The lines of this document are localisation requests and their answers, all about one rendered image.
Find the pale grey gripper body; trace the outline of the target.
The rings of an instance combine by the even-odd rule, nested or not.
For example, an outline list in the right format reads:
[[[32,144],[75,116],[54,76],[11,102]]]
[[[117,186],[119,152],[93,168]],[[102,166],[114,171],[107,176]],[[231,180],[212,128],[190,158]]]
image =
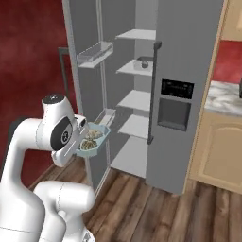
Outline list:
[[[88,133],[89,125],[75,127],[73,130],[68,126],[60,137],[63,148],[51,153],[54,164],[58,167],[64,167],[70,158],[76,153],[76,149]]]

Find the light blue tupperware container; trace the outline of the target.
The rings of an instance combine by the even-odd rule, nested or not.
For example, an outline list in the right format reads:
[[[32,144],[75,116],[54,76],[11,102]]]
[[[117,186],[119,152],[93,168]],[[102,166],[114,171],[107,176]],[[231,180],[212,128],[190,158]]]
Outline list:
[[[97,147],[92,148],[92,149],[88,149],[88,150],[83,150],[83,149],[80,148],[80,146],[82,145],[82,142],[84,140],[87,140],[86,138],[84,138],[81,141],[78,149],[76,150],[76,154],[79,157],[87,158],[87,157],[94,157],[94,156],[96,156],[98,154],[99,150],[106,143],[108,135],[111,132],[109,127],[106,127],[104,125],[98,125],[98,124],[95,124],[95,123],[89,123],[89,128],[90,128],[90,130],[100,130],[103,133],[103,136],[98,138],[98,139],[95,139],[95,141],[97,142]]]

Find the clear fridge door bin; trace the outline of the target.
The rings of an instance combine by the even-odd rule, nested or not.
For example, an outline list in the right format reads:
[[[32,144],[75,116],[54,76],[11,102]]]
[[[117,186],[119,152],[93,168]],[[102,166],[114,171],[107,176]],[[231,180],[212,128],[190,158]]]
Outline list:
[[[79,68],[95,68],[113,52],[113,43],[99,42],[77,54]]]
[[[109,127],[112,124],[114,118],[115,118],[114,109],[104,109],[95,120],[95,124]]]

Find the white fridge shelf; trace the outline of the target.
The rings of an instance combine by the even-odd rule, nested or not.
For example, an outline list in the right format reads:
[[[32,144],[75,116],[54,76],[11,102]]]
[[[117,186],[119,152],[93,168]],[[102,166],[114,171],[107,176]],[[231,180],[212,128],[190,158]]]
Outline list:
[[[131,40],[149,40],[156,39],[155,30],[146,29],[132,29],[116,36],[117,39],[131,39]]]
[[[132,114],[118,132],[138,138],[147,139],[148,118]]]
[[[132,90],[118,103],[118,106],[148,112],[150,93]]]
[[[140,75],[140,76],[152,76],[152,63],[149,64],[149,67],[146,69],[135,69],[134,68],[134,60],[129,61],[122,67],[120,67],[117,70],[117,73],[123,73],[123,74],[132,74],[132,75]]]

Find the grey fridge cabinet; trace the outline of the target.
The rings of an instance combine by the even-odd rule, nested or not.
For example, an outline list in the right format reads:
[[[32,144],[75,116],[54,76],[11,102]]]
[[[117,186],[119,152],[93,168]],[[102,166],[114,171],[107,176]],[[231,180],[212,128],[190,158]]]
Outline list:
[[[158,0],[97,0],[101,40],[112,55],[101,64],[103,95],[115,110],[107,144],[111,167],[143,178]]]

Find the clear tupperware container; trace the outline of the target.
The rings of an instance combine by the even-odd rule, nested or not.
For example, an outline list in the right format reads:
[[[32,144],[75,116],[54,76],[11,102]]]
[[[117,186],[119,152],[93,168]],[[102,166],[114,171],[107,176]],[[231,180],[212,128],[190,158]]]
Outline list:
[[[143,70],[151,68],[153,65],[153,58],[147,56],[141,56],[134,61],[134,68],[136,70]]]

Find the grey fridge door with dispenser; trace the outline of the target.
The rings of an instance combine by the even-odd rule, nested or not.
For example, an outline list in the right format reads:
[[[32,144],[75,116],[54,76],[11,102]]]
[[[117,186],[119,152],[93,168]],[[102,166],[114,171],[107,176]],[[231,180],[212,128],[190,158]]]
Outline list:
[[[147,184],[180,195],[199,119],[222,0],[159,0],[153,141]]]

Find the beige dumpling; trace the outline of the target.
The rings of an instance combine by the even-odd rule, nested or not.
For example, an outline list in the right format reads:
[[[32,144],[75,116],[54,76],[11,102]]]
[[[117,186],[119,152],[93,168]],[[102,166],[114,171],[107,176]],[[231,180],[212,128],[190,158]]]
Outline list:
[[[84,140],[80,146],[83,150],[88,150],[97,147],[97,142],[93,139]]]
[[[103,133],[100,130],[89,130],[85,138],[87,140],[98,139],[103,136]]]

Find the beige base cupboard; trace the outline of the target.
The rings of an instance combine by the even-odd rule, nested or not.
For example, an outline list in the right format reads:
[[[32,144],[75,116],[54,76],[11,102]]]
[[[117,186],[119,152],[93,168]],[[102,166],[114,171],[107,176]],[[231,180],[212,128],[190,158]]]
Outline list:
[[[242,195],[242,117],[203,113],[189,177]]]

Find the beige wall cupboard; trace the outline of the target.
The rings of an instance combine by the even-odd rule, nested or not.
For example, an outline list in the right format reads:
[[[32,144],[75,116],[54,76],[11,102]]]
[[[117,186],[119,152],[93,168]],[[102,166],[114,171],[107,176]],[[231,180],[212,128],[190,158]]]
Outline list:
[[[221,39],[242,42],[242,0],[226,0],[226,2]]]

